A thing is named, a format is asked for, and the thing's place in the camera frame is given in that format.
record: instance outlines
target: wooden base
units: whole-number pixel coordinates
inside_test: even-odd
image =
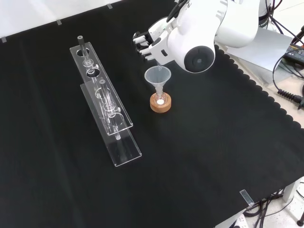
[[[171,97],[169,94],[167,94],[167,93],[165,93],[165,94],[168,98],[168,101],[167,101],[167,103],[165,103],[163,105],[159,105],[155,102],[154,97],[155,97],[156,93],[151,96],[150,107],[154,112],[165,113],[165,112],[169,111],[169,109],[171,108]]]

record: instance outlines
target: acrylic stand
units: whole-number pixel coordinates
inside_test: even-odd
[[[120,166],[141,157],[142,153],[129,131],[133,123],[91,43],[86,43],[85,47],[93,61],[93,74],[89,74],[88,68],[84,65],[80,46],[70,48],[84,80],[81,89],[114,165]]]

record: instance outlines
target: black table surface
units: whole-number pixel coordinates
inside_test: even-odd
[[[304,176],[304,131],[222,51],[205,73],[174,62],[168,113],[132,45],[172,0],[123,0],[0,44],[3,228],[212,228]],[[115,168],[69,48],[91,42],[143,156]]]

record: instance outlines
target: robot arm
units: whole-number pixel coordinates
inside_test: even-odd
[[[203,72],[215,60],[214,40],[240,48],[255,38],[261,6],[266,9],[260,0],[180,0],[168,18],[133,41],[147,60],[175,60],[188,72]]]

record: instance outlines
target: power strip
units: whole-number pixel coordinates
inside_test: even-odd
[[[300,48],[301,48],[300,46],[297,46],[295,44],[290,44],[286,53],[290,51],[293,52],[285,54],[284,59],[304,66],[304,50],[301,50]]]
[[[234,228],[249,228],[245,216],[242,214],[238,219],[236,224],[234,225]]]

